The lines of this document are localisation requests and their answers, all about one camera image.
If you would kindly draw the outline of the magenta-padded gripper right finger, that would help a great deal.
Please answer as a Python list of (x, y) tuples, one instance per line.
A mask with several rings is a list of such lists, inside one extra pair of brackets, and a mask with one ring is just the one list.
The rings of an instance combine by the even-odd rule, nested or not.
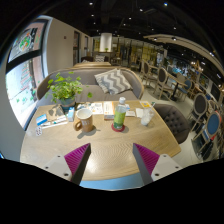
[(152, 150), (136, 143), (133, 144), (133, 155), (144, 185), (182, 169), (168, 154), (158, 155)]

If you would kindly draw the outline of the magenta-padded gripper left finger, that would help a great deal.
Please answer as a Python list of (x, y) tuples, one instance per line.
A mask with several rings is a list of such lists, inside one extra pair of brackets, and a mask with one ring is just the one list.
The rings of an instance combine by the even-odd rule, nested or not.
[(79, 185), (90, 154), (91, 144), (87, 143), (66, 155), (56, 155), (43, 166), (43, 169)]

